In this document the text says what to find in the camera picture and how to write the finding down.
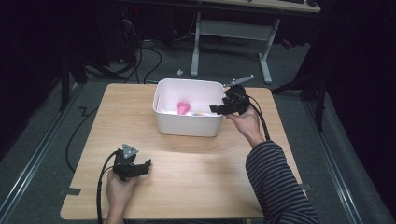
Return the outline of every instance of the striped shirt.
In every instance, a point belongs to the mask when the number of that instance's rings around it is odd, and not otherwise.
[[[255,146],[247,155],[247,176],[264,214],[264,223],[319,223],[285,154],[273,141]]]

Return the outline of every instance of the hand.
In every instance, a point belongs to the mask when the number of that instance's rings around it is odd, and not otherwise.
[[[128,182],[123,182],[112,170],[108,171],[106,195],[110,204],[107,215],[107,224],[123,223],[123,214],[132,197],[134,185],[139,176],[132,177]]]
[[[264,141],[260,132],[260,118],[253,107],[250,106],[243,115],[229,114],[225,117],[233,121],[238,131],[246,137],[251,147],[255,147]]]

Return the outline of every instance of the person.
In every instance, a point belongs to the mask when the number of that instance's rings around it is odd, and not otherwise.
[[[260,119],[250,106],[243,115],[226,115],[252,147],[247,155],[247,177],[256,194],[264,223],[319,223],[318,213],[305,197],[282,148],[272,140],[265,141],[260,132]],[[108,173],[106,193],[110,203],[107,223],[122,223],[138,177],[120,181]]]

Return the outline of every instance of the person's left hand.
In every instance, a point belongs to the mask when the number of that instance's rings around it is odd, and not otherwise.
[[[124,210],[131,200],[134,185],[138,179],[139,176],[136,176],[127,179],[127,182],[123,182],[112,170],[108,171],[106,195],[110,209],[107,223],[122,223]]]

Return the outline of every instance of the white bin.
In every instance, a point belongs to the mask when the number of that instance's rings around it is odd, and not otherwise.
[[[158,130],[165,134],[214,137],[222,115],[212,113],[210,105],[222,105],[224,88],[218,82],[166,78],[158,83],[152,107]],[[177,114],[179,102],[190,104],[185,115]]]

